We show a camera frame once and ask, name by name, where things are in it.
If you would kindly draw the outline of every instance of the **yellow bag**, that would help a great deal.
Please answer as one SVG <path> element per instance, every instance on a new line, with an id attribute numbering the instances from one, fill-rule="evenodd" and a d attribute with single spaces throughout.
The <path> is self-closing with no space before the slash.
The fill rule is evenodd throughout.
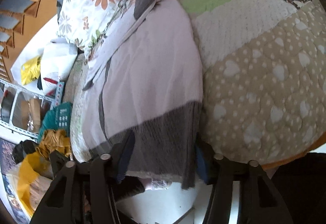
<path id="1" fill-rule="evenodd" d="M 34 57 L 21 67 L 22 85 L 37 80 L 41 75 L 41 56 Z"/>
<path id="2" fill-rule="evenodd" d="M 52 180 L 49 177 L 51 164 L 49 161 L 34 152 L 28 154 L 24 160 L 10 169 L 6 176 L 18 198 L 22 210 L 31 218 L 41 202 Z"/>

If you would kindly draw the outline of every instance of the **quilted bedspread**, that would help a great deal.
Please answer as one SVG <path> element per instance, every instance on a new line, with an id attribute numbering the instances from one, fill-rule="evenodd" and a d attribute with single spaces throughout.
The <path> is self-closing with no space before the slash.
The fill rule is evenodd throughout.
<path id="1" fill-rule="evenodd" d="M 201 137 L 261 164 L 326 131 L 326 14 L 319 0 L 179 0 L 204 67 Z"/>

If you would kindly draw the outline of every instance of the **metal bolt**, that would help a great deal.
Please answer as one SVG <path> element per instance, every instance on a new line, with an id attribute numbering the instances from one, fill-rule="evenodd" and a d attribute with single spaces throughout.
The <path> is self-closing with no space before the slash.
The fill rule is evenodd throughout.
<path id="1" fill-rule="evenodd" d="M 111 158 L 111 155 L 108 153 L 104 153 L 101 155 L 101 160 L 108 160 Z"/>
<path id="2" fill-rule="evenodd" d="M 215 160 L 223 160 L 223 158 L 224 158 L 224 156 L 222 154 L 220 154 L 220 153 L 216 153 L 214 155 L 214 159 Z"/>
<path id="3" fill-rule="evenodd" d="M 68 168 L 71 168 L 71 167 L 74 167 L 75 166 L 75 162 L 74 161 L 68 161 L 67 163 L 66 163 L 66 167 L 68 167 Z"/>
<path id="4" fill-rule="evenodd" d="M 252 167 L 258 167 L 259 163 L 256 160 L 251 160 L 249 162 L 249 165 L 252 166 Z"/>

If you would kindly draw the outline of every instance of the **floral pillow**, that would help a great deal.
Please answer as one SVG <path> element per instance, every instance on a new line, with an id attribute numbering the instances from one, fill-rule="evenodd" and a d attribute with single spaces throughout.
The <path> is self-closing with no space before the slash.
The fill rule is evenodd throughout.
<path id="1" fill-rule="evenodd" d="M 75 43 L 89 59 L 92 48 L 118 12 L 121 0 L 63 0 L 58 36 Z"/>

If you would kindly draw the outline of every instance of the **polka dot fabric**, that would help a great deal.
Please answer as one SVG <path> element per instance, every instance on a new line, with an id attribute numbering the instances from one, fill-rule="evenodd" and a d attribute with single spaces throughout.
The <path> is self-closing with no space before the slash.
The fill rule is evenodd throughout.
<path id="1" fill-rule="evenodd" d="M 206 71 L 200 131 L 215 152 L 272 163 L 326 131 L 325 25 L 313 0 Z"/>

